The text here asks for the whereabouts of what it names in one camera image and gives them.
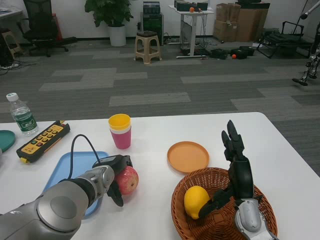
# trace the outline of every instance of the green leaves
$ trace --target green leaves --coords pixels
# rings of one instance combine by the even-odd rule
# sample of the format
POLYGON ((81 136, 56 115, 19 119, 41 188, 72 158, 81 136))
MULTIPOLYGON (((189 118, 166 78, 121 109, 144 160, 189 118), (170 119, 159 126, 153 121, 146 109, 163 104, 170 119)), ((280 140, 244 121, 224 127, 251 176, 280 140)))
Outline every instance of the green leaves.
POLYGON ((99 27, 102 21, 118 27, 124 20, 129 22, 133 18, 129 5, 129 0, 86 0, 84 9, 86 13, 93 11, 96 27, 99 27))

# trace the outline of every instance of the stacked cups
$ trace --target stacked cups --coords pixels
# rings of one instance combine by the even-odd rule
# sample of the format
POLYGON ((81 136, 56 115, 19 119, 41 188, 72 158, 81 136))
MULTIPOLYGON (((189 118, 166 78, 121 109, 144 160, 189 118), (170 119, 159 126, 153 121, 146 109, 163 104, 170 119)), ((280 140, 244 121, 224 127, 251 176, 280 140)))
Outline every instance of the stacked cups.
POLYGON ((118 149, 131 145, 131 119, 126 114, 116 114, 109 118, 110 132, 118 149))

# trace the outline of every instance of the red apple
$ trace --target red apple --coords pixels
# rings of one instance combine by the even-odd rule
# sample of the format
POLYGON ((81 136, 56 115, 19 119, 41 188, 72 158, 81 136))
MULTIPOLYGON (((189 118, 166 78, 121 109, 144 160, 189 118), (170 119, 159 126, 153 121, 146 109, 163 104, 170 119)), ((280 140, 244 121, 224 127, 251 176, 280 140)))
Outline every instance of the red apple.
POLYGON ((126 166, 122 172, 115 176, 115 181, 119 185, 120 193, 122 195, 128 195, 136 190, 139 182, 139 176, 133 167, 126 166))

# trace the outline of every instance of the bottle cap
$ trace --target bottle cap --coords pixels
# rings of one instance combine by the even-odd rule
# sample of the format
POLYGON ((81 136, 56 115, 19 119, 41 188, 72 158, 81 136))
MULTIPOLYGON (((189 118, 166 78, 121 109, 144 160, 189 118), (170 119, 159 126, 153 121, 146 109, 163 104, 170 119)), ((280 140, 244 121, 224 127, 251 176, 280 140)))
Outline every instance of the bottle cap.
POLYGON ((18 94, 16 94, 15 92, 12 92, 6 96, 6 99, 8 99, 9 102, 15 102, 19 99, 19 97, 18 97, 18 94))

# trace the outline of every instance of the yellow lemon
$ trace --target yellow lemon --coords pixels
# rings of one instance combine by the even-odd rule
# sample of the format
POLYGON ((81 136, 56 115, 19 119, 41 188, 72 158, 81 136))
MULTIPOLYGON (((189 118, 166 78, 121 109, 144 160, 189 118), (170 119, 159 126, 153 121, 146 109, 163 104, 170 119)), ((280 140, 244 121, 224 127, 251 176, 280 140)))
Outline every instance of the yellow lemon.
POLYGON ((209 199, 209 194, 203 187, 192 186, 184 194, 184 209, 190 217, 198 219, 200 209, 209 199))

